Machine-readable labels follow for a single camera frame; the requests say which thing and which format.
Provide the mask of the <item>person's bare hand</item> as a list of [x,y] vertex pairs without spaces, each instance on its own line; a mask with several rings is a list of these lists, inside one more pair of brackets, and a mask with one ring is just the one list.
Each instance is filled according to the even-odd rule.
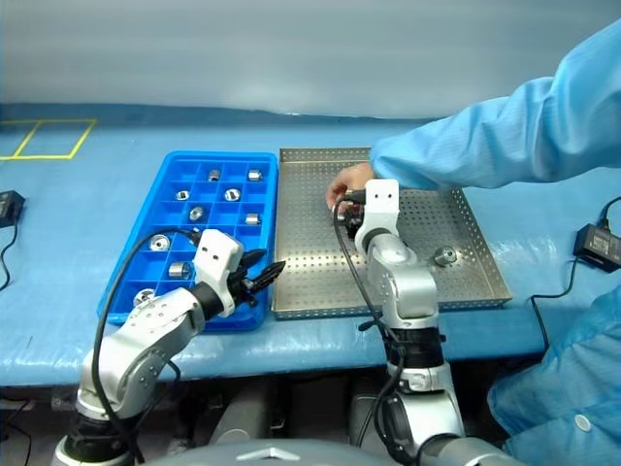
[[332,211],[337,201],[349,190],[363,189],[366,183],[375,176],[369,162],[359,163],[341,170],[326,190],[325,199],[328,209]]

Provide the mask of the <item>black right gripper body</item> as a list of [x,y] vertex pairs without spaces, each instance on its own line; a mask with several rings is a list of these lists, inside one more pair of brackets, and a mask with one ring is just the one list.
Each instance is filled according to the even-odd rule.
[[354,237],[364,221],[364,207],[360,204],[346,204],[338,212],[338,223],[348,237]]

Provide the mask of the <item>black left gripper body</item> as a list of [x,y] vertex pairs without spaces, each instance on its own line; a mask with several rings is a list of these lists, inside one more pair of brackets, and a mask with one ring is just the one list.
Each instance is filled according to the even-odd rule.
[[228,277],[228,290],[236,307],[247,303],[250,307],[256,307],[258,301],[254,297],[254,281],[247,277],[247,268],[240,266]]

